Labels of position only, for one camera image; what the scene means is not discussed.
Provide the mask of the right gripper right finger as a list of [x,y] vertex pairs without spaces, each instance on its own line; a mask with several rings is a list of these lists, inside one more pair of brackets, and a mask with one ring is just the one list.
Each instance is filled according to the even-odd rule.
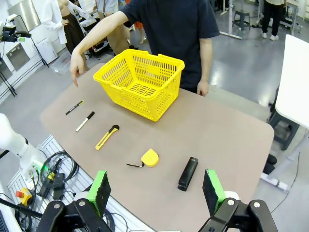
[[206,169],[203,193],[210,217],[200,228],[201,232],[276,232],[277,226],[263,200],[243,203],[235,192],[224,191],[215,170]]

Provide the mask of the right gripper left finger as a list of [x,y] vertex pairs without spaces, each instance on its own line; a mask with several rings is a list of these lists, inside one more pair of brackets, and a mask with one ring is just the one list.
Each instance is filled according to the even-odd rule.
[[65,205],[61,201],[50,202],[38,224],[38,232],[72,232],[85,229],[88,232],[110,232],[103,214],[111,193],[106,171],[99,171],[85,198]]

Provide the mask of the person's left hand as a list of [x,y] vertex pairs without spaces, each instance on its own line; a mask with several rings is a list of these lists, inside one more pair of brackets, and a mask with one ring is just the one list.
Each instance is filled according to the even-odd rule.
[[200,80],[197,85],[197,94],[205,97],[209,92],[209,84],[207,80]]

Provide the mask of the person's right hand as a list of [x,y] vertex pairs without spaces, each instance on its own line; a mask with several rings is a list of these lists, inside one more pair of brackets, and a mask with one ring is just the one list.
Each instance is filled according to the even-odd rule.
[[84,74],[84,60],[82,56],[73,51],[70,60],[70,73],[73,80],[73,83],[78,87],[77,78]]

